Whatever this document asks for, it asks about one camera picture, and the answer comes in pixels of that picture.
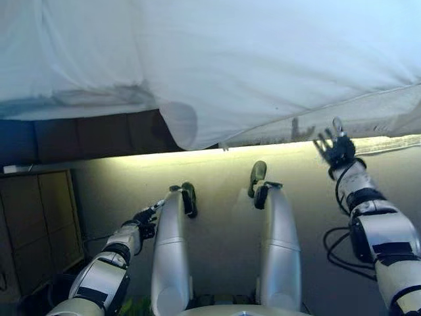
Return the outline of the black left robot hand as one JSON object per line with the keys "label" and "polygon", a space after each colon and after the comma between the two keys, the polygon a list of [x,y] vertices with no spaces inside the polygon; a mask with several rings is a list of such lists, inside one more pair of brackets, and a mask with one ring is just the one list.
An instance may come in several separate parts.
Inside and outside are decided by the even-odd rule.
{"label": "black left robot hand", "polygon": [[136,213],[132,219],[124,222],[122,226],[136,226],[139,230],[139,239],[141,241],[153,238],[156,231],[157,212],[163,205],[164,200],[162,199],[156,204]]}

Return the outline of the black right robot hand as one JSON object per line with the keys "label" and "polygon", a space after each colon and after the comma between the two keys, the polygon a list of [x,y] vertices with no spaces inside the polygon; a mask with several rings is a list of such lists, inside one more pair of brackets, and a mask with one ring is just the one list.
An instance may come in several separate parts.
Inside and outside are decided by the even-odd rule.
{"label": "black right robot hand", "polygon": [[312,142],[323,160],[331,168],[338,169],[353,161],[356,149],[339,117],[334,117],[332,126],[334,132],[326,128],[324,133],[319,133],[318,138]]}

